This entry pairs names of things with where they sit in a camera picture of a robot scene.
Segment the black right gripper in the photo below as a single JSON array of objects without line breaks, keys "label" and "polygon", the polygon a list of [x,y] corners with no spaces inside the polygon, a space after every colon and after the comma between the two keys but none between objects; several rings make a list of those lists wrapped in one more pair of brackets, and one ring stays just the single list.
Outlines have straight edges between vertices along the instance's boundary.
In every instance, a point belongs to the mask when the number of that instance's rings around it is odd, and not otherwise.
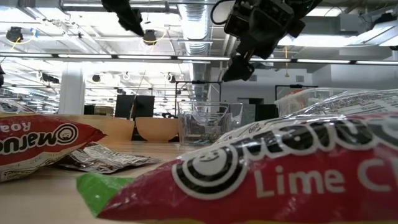
[{"label": "black right gripper", "polygon": [[239,39],[222,80],[247,81],[254,73],[248,52],[267,59],[285,36],[298,37],[305,28],[302,20],[320,0],[255,0],[235,1],[224,23],[224,32]]}]

